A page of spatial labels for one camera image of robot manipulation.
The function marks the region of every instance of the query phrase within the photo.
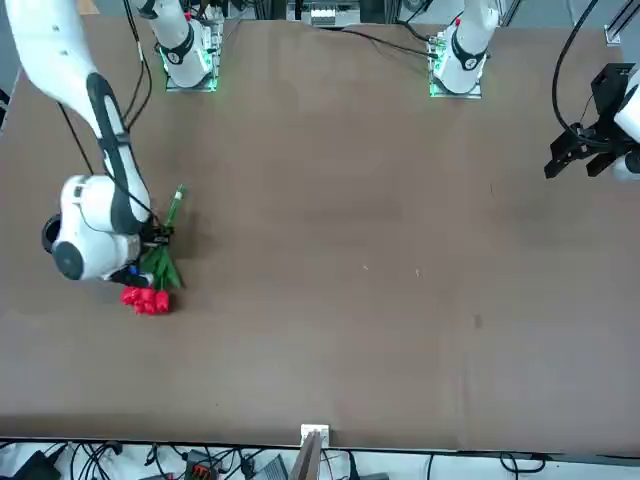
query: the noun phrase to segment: cable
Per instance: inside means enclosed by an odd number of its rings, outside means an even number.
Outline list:
[[[573,40],[576,38],[576,35],[580,31],[582,24],[585,22],[585,20],[587,19],[587,17],[589,16],[589,14],[594,9],[594,7],[598,4],[599,1],[600,0],[591,0],[589,2],[589,5],[580,16],[580,19],[576,23],[575,27],[573,27],[573,30],[571,31],[569,38],[567,38],[567,41],[564,44],[564,47],[562,47],[562,50],[560,51],[560,55],[558,56],[558,61],[556,62],[556,68],[553,72],[553,82],[551,84],[551,102],[553,104],[553,113],[555,114],[556,119],[558,120],[558,123],[560,123],[560,125],[565,130],[565,132],[571,133],[571,135],[573,135],[578,141],[580,141],[581,143],[584,143],[585,145],[588,145],[591,147],[610,147],[611,144],[608,141],[603,142],[599,140],[592,140],[576,132],[573,128],[571,128],[567,124],[564,118],[562,118],[562,113],[560,113],[560,108],[558,107],[558,79],[560,77],[560,67],[562,66],[564,57],[567,56],[567,52],[569,51],[569,48],[571,47]]]
[[[431,4],[433,3],[433,0],[424,0],[420,6],[418,7],[418,9],[413,12],[413,15],[411,15],[408,19],[407,19],[407,23],[409,23],[411,20],[413,20],[414,18],[416,18],[416,16],[419,13],[422,13],[423,11],[427,11],[429,9],[429,7],[431,6]]]
[[[75,474],[74,474],[74,465],[75,465],[75,461],[76,461],[76,455],[78,454],[78,450],[80,450],[80,447],[82,446],[81,443],[78,444],[78,446],[76,447],[76,449],[73,451],[73,455],[71,455],[71,461],[69,462],[69,474],[71,476],[71,480],[75,480]]]
[[[93,167],[89,163],[89,159],[87,158],[87,152],[85,152],[84,148],[82,148],[82,144],[80,143],[80,139],[78,138],[78,135],[76,134],[76,131],[73,128],[73,125],[71,124],[71,120],[69,119],[69,115],[67,115],[67,111],[65,110],[64,105],[62,105],[62,103],[58,102],[58,107],[60,108],[60,111],[62,112],[62,115],[64,116],[64,119],[67,122],[67,125],[69,126],[69,130],[71,130],[71,135],[73,135],[73,139],[76,141],[76,145],[78,146],[78,149],[80,150],[80,154],[82,155],[82,159],[84,160],[84,163],[87,165],[87,170],[89,170],[89,173],[91,173],[91,175],[93,175]]]
[[[433,465],[433,457],[435,457],[435,455],[430,455],[429,460],[425,461],[424,466],[422,467],[422,476],[424,477],[424,480],[431,480],[431,466]]]
[[[189,458],[189,454],[187,452],[181,452],[180,450],[178,450],[176,448],[175,445],[169,445],[169,447],[171,447],[171,450],[173,450],[174,452],[176,452],[176,454],[178,454],[180,456],[180,458],[182,460],[184,460],[185,462],[187,461],[187,459]]]
[[[584,116],[587,113],[587,109],[589,108],[589,104],[591,103],[591,100],[593,100],[593,93],[589,97],[589,100],[587,100],[587,104],[584,106],[584,110],[582,111],[582,115],[580,115],[580,121],[578,123],[582,123],[582,120],[584,120]]]
[[[187,473],[187,469],[185,468],[185,471],[182,472],[180,476],[175,479],[173,478],[173,475],[169,476],[166,473],[164,473],[164,470],[162,469],[162,465],[160,465],[160,460],[158,459],[158,445],[156,445],[155,443],[151,447],[151,450],[149,450],[149,453],[147,453],[147,462],[145,463],[145,465],[150,465],[151,463],[156,464],[156,468],[158,469],[160,476],[165,480],[180,480]]]
[[[138,75],[138,80],[136,80],[136,88],[133,89],[133,95],[131,96],[131,100],[129,100],[129,105],[124,112],[123,120],[126,119],[131,110],[133,109],[133,105],[136,103],[136,99],[138,98],[138,91],[140,90],[140,85],[142,84],[142,78],[144,77],[144,62],[140,62],[140,74]]]
[[[133,13],[131,11],[131,4],[129,3],[129,0],[122,0],[122,3],[124,5],[127,21],[129,22],[129,28],[131,29],[131,34],[133,35],[133,38],[136,41],[138,52],[140,54],[141,63],[142,63],[142,66],[144,67],[144,70],[147,73],[147,79],[149,82],[147,93],[145,95],[144,100],[142,101],[142,105],[140,105],[136,113],[133,114],[133,118],[131,118],[131,121],[126,127],[127,130],[129,131],[131,130],[133,125],[136,123],[136,121],[138,120],[138,117],[140,116],[142,111],[145,109],[145,107],[149,103],[149,99],[151,98],[151,92],[153,90],[153,79],[151,78],[151,69],[149,68],[149,63],[147,62],[147,58],[145,57],[144,52],[142,51],[142,46],[140,44],[140,36],[138,35],[138,28],[136,27],[136,22],[133,18]],[[129,112],[131,111],[133,102],[137,97],[137,89],[139,89],[138,84],[136,84],[136,90],[134,90],[134,95],[133,95],[133,98],[131,99],[130,108],[127,108],[127,111],[125,113],[125,118],[128,116]]]
[[[94,450],[92,445],[88,445],[88,447],[89,447],[89,450],[91,450],[91,453],[87,451],[84,445],[82,446],[82,449],[89,456],[89,458],[87,459],[87,463],[89,463],[90,461],[93,462],[93,470],[91,470],[91,478],[92,479],[96,478],[96,467],[97,467],[100,472],[100,477],[102,478],[102,480],[110,480],[109,475],[107,475],[107,472],[105,472],[102,466],[100,465],[100,459],[106,453],[108,447],[105,445],[101,445],[100,447],[98,447],[98,450]],[[87,469],[87,472],[85,474],[85,479],[89,479],[89,468]]]
[[[464,13],[464,10],[462,10],[458,15],[456,15],[455,17],[453,17],[453,20],[451,20],[451,22],[449,23],[449,25],[453,25],[454,22],[460,18],[460,15],[462,15]]]
[[[334,480],[334,478],[333,478],[333,469],[331,468],[331,461],[330,461],[329,457],[327,457],[327,451],[322,449],[322,455],[324,455],[324,459],[327,461],[327,468],[329,469],[329,476],[331,477],[331,480]]]
[[[395,43],[389,42],[387,40],[383,40],[382,38],[374,37],[373,35],[369,35],[368,33],[357,32],[355,30],[340,30],[343,33],[350,33],[352,35],[357,35],[362,38],[367,38],[369,40],[373,40],[374,42],[381,43],[383,45],[387,45],[389,47],[400,50],[401,52],[413,53],[414,55],[420,55],[421,57],[427,58],[437,58],[437,55],[434,53],[427,53],[422,50],[416,50],[414,48],[403,47],[402,45],[397,45]]]
[[[146,57],[143,57],[143,58],[144,58],[143,60],[144,68],[147,72],[147,78],[149,79],[149,88],[147,89],[147,94],[145,95],[144,100],[142,101],[142,105],[140,105],[140,108],[138,108],[136,113],[133,114],[133,118],[131,118],[131,121],[127,125],[127,130],[131,130],[133,128],[133,125],[136,123],[136,121],[138,120],[138,117],[140,117],[140,115],[142,114],[142,111],[145,109],[145,107],[149,103],[149,99],[151,98],[151,91],[153,89],[153,80],[151,79],[151,69],[149,68],[149,63],[147,62]]]
[[[245,462],[246,462],[246,461],[249,461],[249,460],[251,460],[253,457],[255,457],[255,456],[257,456],[257,455],[261,454],[261,453],[262,453],[262,452],[264,452],[264,451],[265,451],[265,449],[264,449],[264,448],[261,448],[261,449],[260,449],[260,450],[258,450],[257,452],[254,452],[254,453],[252,453],[251,455],[249,455],[249,456],[247,456],[247,457],[244,457],[244,461],[245,461]],[[240,470],[240,468],[242,468],[242,463],[243,463],[243,462],[242,462],[242,459],[240,459],[240,465],[238,465],[236,468],[234,468],[233,470],[231,470],[231,472],[229,472],[229,473],[227,474],[227,476],[226,476],[226,477],[224,477],[224,478],[225,478],[225,480],[226,480],[226,479],[228,479],[228,478],[233,477],[233,475],[234,475],[238,470]]]
[[[504,456],[507,455],[509,460],[513,462],[513,468],[507,465],[504,461]],[[518,466],[518,462],[516,462],[515,457],[509,452],[501,452],[500,453],[500,464],[502,467],[509,473],[513,473],[518,480],[519,474],[532,474],[532,473],[540,473],[547,466],[547,460],[545,458],[540,459],[540,465],[536,468],[520,468]]]
[[[56,447],[56,445],[67,445],[67,442],[57,442],[57,443],[53,443],[53,444],[49,445],[49,447],[48,447],[44,452],[42,452],[42,453],[44,453],[44,454],[46,455],[46,454],[47,454],[47,453],[49,453],[51,450],[53,450],[53,449]]]
[[[411,35],[413,35],[414,37],[416,37],[418,40],[422,40],[423,42],[428,42],[431,37],[429,35],[421,35],[419,34],[411,25],[409,25],[409,22],[405,22],[403,20],[398,20],[396,22],[396,24],[403,26],[404,28],[406,28],[407,30],[409,30],[409,33]]]

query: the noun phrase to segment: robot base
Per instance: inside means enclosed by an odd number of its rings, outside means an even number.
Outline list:
[[[440,59],[447,51],[446,40],[442,36],[438,36],[435,39],[427,42],[427,52],[435,53],[438,55],[437,59],[429,58],[427,62],[427,74],[429,80],[429,96],[434,98],[482,98],[482,88],[480,86],[480,80],[476,83],[475,87],[471,91],[463,94],[453,93],[447,90],[440,80],[438,80],[434,74],[435,70],[439,66]]]
[[[205,51],[202,54],[202,61],[211,66],[211,73],[207,74],[197,85],[193,87],[179,87],[168,75],[167,59],[158,48],[157,52],[162,58],[164,71],[166,74],[167,92],[215,92],[218,89],[218,78],[220,76],[220,53],[222,51],[224,18],[221,20],[202,22],[202,31],[205,43]]]

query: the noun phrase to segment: metal bracket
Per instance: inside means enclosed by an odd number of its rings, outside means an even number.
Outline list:
[[[622,44],[619,34],[610,36],[609,25],[604,26],[604,38],[607,41],[607,47],[619,47]]]
[[[306,438],[313,432],[320,433],[322,448],[329,448],[329,425],[315,425],[310,423],[300,425],[300,445],[303,445]]]

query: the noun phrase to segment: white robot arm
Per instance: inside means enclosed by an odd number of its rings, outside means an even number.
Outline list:
[[[149,20],[164,57],[167,70],[176,85],[190,88],[211,73],[205,61],[208,27],[184,16],[179,0],[133,0],[142,18]]]
[[[447,50],[434,71],[444,88],[464,94],[475,87],[499,19],[494,0],[465,0],[459,21],[452,22],[444,31]]]
[[[74,0],[6,0],[24,70],[46,95],[74,109],[93,130],[106,175],[76,175],[60,196],[61,215],[43,232],[69,279],[145,284],[127,270],[141,252],[149,193],[140,177],[113,90],[96,69]]]

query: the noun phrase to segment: black cable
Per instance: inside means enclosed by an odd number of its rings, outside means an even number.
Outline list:
[[[416,50],[414,48],[403,47],[402,45],[397,45],[395,43],[389,42],[387,40],[383,40],[382,38],[374,37],[373,35],[369,35],[368,33],[357,32],[355,30],[340,30],[343,33],[350,33],[352,35],[357,35],[362,38],[367,38],[369,40],[373,40],[374,42],[381,43],[383,45],[387,45],[389,47],[400,50],[401,52],[413,53],[414,55],[420,55],[422,57],[427,58],[437,58],[437,55],[434,53],[427,53],[422,50]]]
[[[334,480],[333,478],[333,469],[331,468],[331,461],[329,460],[329,457],[327,457],[327,451],[326,450],[322,450],[322,455],[324,455],[324,459],[327,461],[327,468],[329,469],[329,476],[331,477],[331,480]]]
[[[233,463],[234,463],[234,461],[235,461],[235,459],[236,459],[236,453],[238,453],[238,454],[240,455],[240,460],[242,460],[242,450],[241,450],[241,449],[239,449],[239,448],[237,448],[237,449],[236,449],[236,448],[234,448],[234,449],[231,451],[231,463],[229,463],[229,466],[228,466],[227,468],[224,468],[224,464],[222,463],[222,461],[216,462],[216,465],[217,465],[218,463],[220,463],[220,464],[221,464],[220,468],[218,469],[218,473],[220,473],[220,474],[225,474],[225,475],[226,475],[227,473],[229,473],[229,470],[231,470],[231,468],[233,467]]]
[[[409,30],[409,33],[411,35],[413,35],[414,37],[416,37],[418,40],[422,40],[423,42],[428,42],[431,37],[429,35],[421,35],[420,33],[418,33],[415,28],[413,28],[409,22],[405,22],[403,20],[398,20],[396,22],[396,24],[403,26],[404,28],[406,28],[407,30]]]
[[[109,477],[105,469],[102,468],[102,465],[100,465],[100,460],[102,459],[104,454],[107,453],[107,451],[109,450],[109,447],[106,445],[102,445],[101,447],[99,447],[97,450],[94,451],[93,446],[89,445],[89,450],[91,450],[91,452],[95,456],[95,464],[93,465],[93,471],[91,473],[91,477],[95,478],[95,471],[97,467],[98,471],[100,472],[100,477],[102,478],[102,480],[111,480],[111,477]]]
[[[433,457],[435,457],[435,455],[431,455],[429,457],[429,465],[427,466],[427,478],[425,480],[431,480],[431,466],[433,465]]]
[[[584,116],[587,113],[587,109],[589,108],[589,104],[591,103],[591,100],[593,100],[593,93],[591,94],[591,96],[589,97],[589,100],[587,100],[586,105],[584,106],[584,110],[582,111],[582,115],[580,115],[580,121],[578,123],[582,123],[582,120],[584,120]]]
[[[89,173],[93,175],[93,167],[89,163],[89,158],[87,158],[87,152],[85,152],[84,148],[82,148],[82,144],[80,143],[80,139],[76,134],[76,130],[73,128],[73,125],[71,124],[71,119],[69,118],[69,115],[67,115],[67,110],[64,108],[64,105],[62,105],[60,102],[58,102],[58,107],[60,108],[60,111],[62,112],[62,115],[64,116],[64,119],[67,122],[67,125],[69,126],[69,130],[71,130],[71,135],[73,135],[73,139],[76,141],[76,145],[80,150],[80,154],[82,155],[84,163],[87,165],[87,170],[89,170]]]
[[[462,15],[464,13],[464,10],[462,10],[458,15],[456,15],[455,17],[453,17],[453,20],[451,20],[451,22],[449,22],[449,25],[453,25],[453,23],[460,18],[460,15]]]
[[[358,473],[358,467],[356,465],[356,457],[351,450],[347,450],[349,455],[349,480],[360,480],[360,474]]]
[[[562,66],[562,62],[564,61],[564,58],[567,56],[567,52],[569,51],[569,48],[571,47],[573,40],[576,38],[576,35],[580,31],[582,24],[585,22],[585,20],[587,19],[587,17],[589,16],[589,14],[594,9],[594,7],[598,4],[599,1],[600,0],[591,0],[589,2],[589,5],[587,5],[587,8],[585,8],[584,12],[580,16],[580,19],[576,23],[575,27],[573,27],[573,30],[571,31],[569,38],[567,38],[567,41],[564,44],[564,47],[562,47],[562,50],[560,51],[560,55],[558,56],[558,61],[556,62],[556,68],[553,72],[553,82],[551,84],[551,102],[553,104],[553,113],[555,114],[556,119],[558,120],[558,123],[562,125],[562,128],[565,130],[565,132],[571,133],[571,135],[573,135],[579,142],[585,145],[588,145],[591,147],[610,147],[611,144],[608,141],[603,142],[599,140],[592,140],[576,132],[573,128],[571,128],[567,124],[564,118],[562,118],[562,113],[560,113],[560,108],[558,107],[558,79],[560,77],[560,67]]]
[[[164,478],[165,480],[180,480],[187,473],[187,469],[185,468],[185,471],[182,472],[180,474],[180,476],[175,478],[175,479],[173,478],[173,475],[169,476],[166,473],[164,473],[164,470],[162,469],[162,465],[160,465],[160,460],[158,459],[158,445],[156,445],[155,443],[153,444],[153,446],[151,447],[151,450],[147,454],[147,460],[149,460],[150,456],[153,457],[153,460],[151,460],[151,463],[155,463],[156,464],[156,468],[158,469],[158,472],[160,473],[160,476],[162,478]]]
[[[57,443],[54,443],[54,444],[52,444],[52,445],[49,445],[49,447],[48,447],[44,452],[42,452],[42,453],[44,453],[44,454],[46,455],[46,454],[47,454],[47,453],[49,453],[51,450],[53,450],[57,445],[65,445],[66,443],[67,443],[67,442],[57,442]]]
[[[134,40],[136,41],[136,47],[140,49],[139,53],[141,54],[141,57],[142,57],[141,58],[142,59],[142,65],[144,66],[144,69],[147,72],[147,79],[148,79],[148,82],[149,82],[147,93],[145,95],[144,100],[142,101],[142,105],[140,105],[140,107],[138,108],[136,113],[133,114],[133,118],[131,119],[131,121],[129,122],[129,124],[126,127],[127,130],[129,131],[129,130],[131,130],[133,125],[138,120],[138,117],[140,116],[142,111],[147,106],[147,103],[149,103],[149,98],[151,98],[151,92],[153,90],[153,79],[151,78],[151,69],[149,68],[149,63],[147,62],[147,58],[145,57],[144,52],[142,52],[142,46],[140,44],[140,36],[138,35],[138,29],[136,27],[136,22],[135,22],[135,20],[133,18],[133,13],[131,12],[131,4],[129,3],[129,0],[122,0],[122,2],[124,4],[124,9],[125,9],[127,21],[129,22],[129,28],[131,29],[131,33],[133,35]],[[130,112],[130,110],[127,109],[127,112],[125,113],[125,117],[127,117],[129,112]]]
[[[262,452],[264,452],[264,451],[265,451],[265,449],[264,449],[264,448],[261,448],[261,449],[260,449],[260,450],[258,450],[257,452],[254,452],[254,453],[252,453],[251,455],[248,455],[248,456],[244,457],[244,461],[245,461],[245,462],[246,462],[246,461],[249,461],[249,460],[251,460],[252,458],[254,458],[255,456],[257,456],[257,455],[261,454],[261,453],[262,453]],[[226,480],[226,479],[228,479],[228,478],[233,477],[233,475],[234,475],[238,470],[240,470],[240,468],[242,468],[242,463],[243,463],[243,462],[242,462],[242,458],[241,458],[241,459],[240,459],[240,465],[238,465],[236,468],[234,468],[233,470],[231,470],[231,472],[229,472],[229,473],[227,474],[227,476],[226,476],[226,477],[224,477],[224,478],[225,478],[225,480]]]
[[[127,109],[125,110],[124,115],[122,117],[123,120],[125,120],[131,113],[131,110],[133,110],[133,105],[136,103],[136,100],[138,98],[138,92],[140,90],[140,85],[142,85],[143,77],[144,77],[144,62],[140,62],[140,74],[138,75],[138,80],[136,80],[136,88],[133,89],[133,95],[131,96],[131,100],[129,100],[129,105],[127,106]]]
[[[509,460],[511,460],[511,462],[513,462],[513,467],[510,467],[509,465],[507,465],[504,461],[504,456],[508,456]],[[536,468],[520,468],[520,466],[518,465],[518,462],[516,462],[515,457],[509,453],[509,452],[501,452],[500,453],[500,464],[502,465],[502,467],[509,473],[513,473],[516,477],[516,480],[518,478],[519,474],[532,474],[532,473],[540,473],[542,470],[545,469],[545,467],[547,466],[547,460],[542,458],[540,459],[540,465],[538,465]]]
[[[151,98],[151,91],[153,90],[153,80],[151,79],[151,69],[149,68],[149,63],[147,62],[146,57],[143,57],[142,63],[144,64],[144,68],[147,72],[149,87],[147,89],[147,94],[145,95],[144,100],[142,101],[142,105],[140,105],[136,113],[133,114],[131,121],[127,125],[127,130],[131,130],[133,128],[133,125],[136,123],[136,120],[138,120],[138,117],[140,116],[140,114],[142,114],[142,111],[147,106],[147,103],[149,103],[149,99]]]
[[[431,6],[431,4],[433,3],[433,0],[424,0],[420,6],[418,7],[418,9],[413,12],[413,15],[411,15],[408,19],[407,19],[407,23],[409,23],[411,20],[413,20],[414,18],[416,18],[416,16],[418,16],[418,14],[422,13],[423,11],[427,11],[429,9],[429,7]]]
[[[82,480],[83,473],[84,473],[84,478],[89,479],[90,472],[91,472],[91,478],[95,478],[96,466],[100,468],[100,476],[102,477],[102,479],[108,480],[109,476],[106,474],[106,472],[102,469],[102,467],[99,464],[100,458],[107,451],[108,447],[106,445],[100,445],[100,447],[98,447],[98,450],[94,450],[91,444],[86,444],[86,445],[81,444],[81,446],[82,446],[82,449],[84,450],[84,453],[87,454],[87,461],[85,462],[84,467],[82,467],[82,471],[80,472],[80,480]]]
[[[82,467],[82,470],[80,470],[80,480],[82,480],[83,476],[85,480],[88,480],[89,478],[89,472],[91,471],[91,463],[94,461],[93,459],[93,455],[91,453],[89,453],[89,450],[87,450],[87,447],[84,443],[81,443],[80,446],[82,447],[82,449],[84,450],[84,453],[87,454],[87,461],[84,462],[84,466]]]
[[[175,445],[169,445],[169,447],[171,447],[171,450],[173,450],[174,452],[176,452],[177,455],[180,456],[180,458],[182,460],[184,460],[185,462],[187,461],[187,459],[189,458],[189,454],[187,452],[181,452],[180,450],[178,450],[176,448]]]

